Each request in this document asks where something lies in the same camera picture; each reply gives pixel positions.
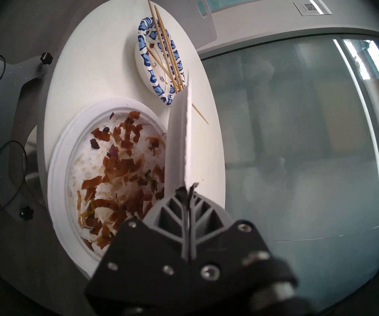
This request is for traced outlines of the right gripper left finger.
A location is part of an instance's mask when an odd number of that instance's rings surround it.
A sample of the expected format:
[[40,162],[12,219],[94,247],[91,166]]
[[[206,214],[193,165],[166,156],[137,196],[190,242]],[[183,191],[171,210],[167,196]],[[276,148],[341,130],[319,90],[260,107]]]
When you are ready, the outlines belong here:
[[183,295],[183,217],[180,201],[169,196],[143,220],[124,221],[85,289],[97,315],[136,314]]

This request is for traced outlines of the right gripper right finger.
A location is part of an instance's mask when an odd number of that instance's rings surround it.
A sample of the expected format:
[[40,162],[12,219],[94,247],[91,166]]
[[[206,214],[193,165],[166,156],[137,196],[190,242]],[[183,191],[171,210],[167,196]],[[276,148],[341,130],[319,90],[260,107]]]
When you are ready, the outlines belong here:
[[189,261],[206,282],[217,282],[252,264],[272,258],[269,248],[247,220],[233,220],[212,200],[189,188]]

